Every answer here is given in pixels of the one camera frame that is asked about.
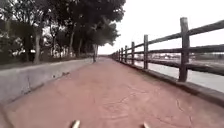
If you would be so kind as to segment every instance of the fence rail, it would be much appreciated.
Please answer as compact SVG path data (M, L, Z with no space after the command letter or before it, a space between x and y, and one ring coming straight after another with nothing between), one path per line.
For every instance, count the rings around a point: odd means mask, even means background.
M190 36L223 29L224 20L219 21L217 23L213 23L213 24L209 24L209 25L188 30L187 18L184 17L180 19L180 27L181 27L180 33L172 34L172 35L154 39L151 41L148 41L148 35L145 35L144 43L135 45L134 42L132 42L132 45L130 48L127 48L127 46L125 46L125 49L121 48L120 50L112 54L112 58L121 62L125 62L125 63L127 63L128 60L131 60L131 65L134 65L134 61L143 61L144 62L143 68L145 70L148 69L148 63L179 68L179 79L178 79L179 82L186 82L188 70L207 72L207 73L224 76L224 69L222 68L189 63L190 53L224 52L224 44L190 47ZM151 44L178 39L178 38L182 39L181 48L159 49L159 50L150 50L150 51L148 50L148 47L150 47ZM135 51L136 48L142 47L142 46L144 47L144 51ZM149 59L148 56L155 53L180 53L181 60L180 62L172 62L172 61L161 61L161 60ZM136 54L143 54L143 58L135 58Z

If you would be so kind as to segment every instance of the low wall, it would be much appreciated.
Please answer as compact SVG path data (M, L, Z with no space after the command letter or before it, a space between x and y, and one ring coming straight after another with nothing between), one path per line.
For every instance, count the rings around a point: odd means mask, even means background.
M0 71L0 103L5 104L44 83L92 63L91 59L49 63Z

